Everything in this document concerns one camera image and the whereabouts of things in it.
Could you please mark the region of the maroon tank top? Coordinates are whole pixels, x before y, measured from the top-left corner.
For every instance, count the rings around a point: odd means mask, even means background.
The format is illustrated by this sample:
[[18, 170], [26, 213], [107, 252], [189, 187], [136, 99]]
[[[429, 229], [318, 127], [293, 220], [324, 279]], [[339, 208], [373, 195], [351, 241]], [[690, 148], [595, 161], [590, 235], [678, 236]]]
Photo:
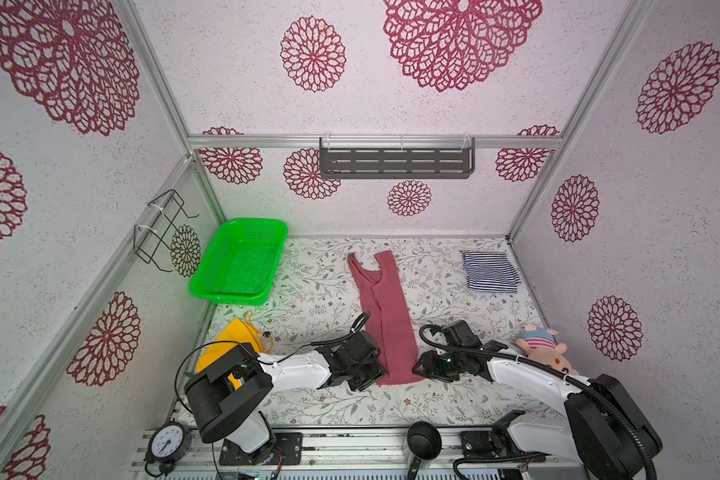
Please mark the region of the maroon tank top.
[[413, 322], [402, 288], [395, 256], [390, 250], [376, 253], [377, 270], [366, 269], [355, 253], [347, 257], [358, 289], [361, 307], [371, 317], [365, 328], [380, 348], [386, 375], [380, 386], [417, 383], [423, 377], [413, 372], [419, 353]]

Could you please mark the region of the blue white striped tank top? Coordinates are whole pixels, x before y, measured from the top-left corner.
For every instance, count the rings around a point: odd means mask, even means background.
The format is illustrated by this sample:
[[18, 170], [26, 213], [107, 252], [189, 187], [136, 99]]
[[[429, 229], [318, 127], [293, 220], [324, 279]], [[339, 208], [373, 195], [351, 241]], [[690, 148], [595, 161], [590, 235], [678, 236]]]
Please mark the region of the blue white striped tank top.
[[465, 251], [462, 253], [467, 286], [491, 294], [516, 294], [522, 283], [516, 267], [505, 252]]

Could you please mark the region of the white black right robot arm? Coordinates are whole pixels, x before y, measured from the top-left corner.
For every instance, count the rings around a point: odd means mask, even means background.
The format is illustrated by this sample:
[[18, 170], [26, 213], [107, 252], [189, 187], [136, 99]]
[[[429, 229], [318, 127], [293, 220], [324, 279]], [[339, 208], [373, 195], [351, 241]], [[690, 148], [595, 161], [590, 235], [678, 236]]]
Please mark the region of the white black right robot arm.
[[428, 345], [415, 374], [452, 383], [469, 374], [512, 387], [557, 412], [546, 418], [514, 410], [494, 422], [487, 453], [464, 464], [575, 461], [597, 479], [655, 479], [662, 440], [625, 387], [602, 374], [587, 378], [502, 342], [480, 341], [464, 321], [419, 329]]

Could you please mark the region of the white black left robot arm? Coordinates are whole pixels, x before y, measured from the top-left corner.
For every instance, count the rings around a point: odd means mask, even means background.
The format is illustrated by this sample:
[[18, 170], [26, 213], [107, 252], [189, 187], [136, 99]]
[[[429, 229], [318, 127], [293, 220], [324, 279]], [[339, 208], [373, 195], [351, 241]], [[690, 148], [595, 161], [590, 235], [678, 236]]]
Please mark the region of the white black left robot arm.
[[363, 391], [386, 375], [381, 349], [364, 330], [322, 342], [305, 353], [275, 357], [252, 344], [232, 348], [192, 376], [184, 396], [205, 444], [227, 441], [257, 462], [270, 454], [275, 434], [260, 407], [272, 393], [346, 384]]

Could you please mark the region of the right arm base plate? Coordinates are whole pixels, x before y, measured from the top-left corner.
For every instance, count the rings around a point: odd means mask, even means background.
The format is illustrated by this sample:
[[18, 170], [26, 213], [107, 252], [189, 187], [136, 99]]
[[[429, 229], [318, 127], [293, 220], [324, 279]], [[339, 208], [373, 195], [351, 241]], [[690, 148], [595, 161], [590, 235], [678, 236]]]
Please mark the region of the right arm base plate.
[[468, 430], [460, 433], [463, 456], [468, 460], [488, 460], [490, 463], [544, 462], [540, 452], [521, 450], [507, 433], [494, 430]]

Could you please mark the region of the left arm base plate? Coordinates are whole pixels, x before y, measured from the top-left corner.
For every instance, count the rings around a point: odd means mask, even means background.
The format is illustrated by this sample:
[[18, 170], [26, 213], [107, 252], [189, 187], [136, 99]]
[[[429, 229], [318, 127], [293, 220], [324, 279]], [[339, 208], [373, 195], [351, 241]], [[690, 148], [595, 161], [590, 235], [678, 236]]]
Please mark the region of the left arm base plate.
[[276, 432], [254, 453], [245, 453], [237, 444], [225, 440], [218, 463], [221, 466], [293, 466], [301, 463], [304, 436], [301, 432]]

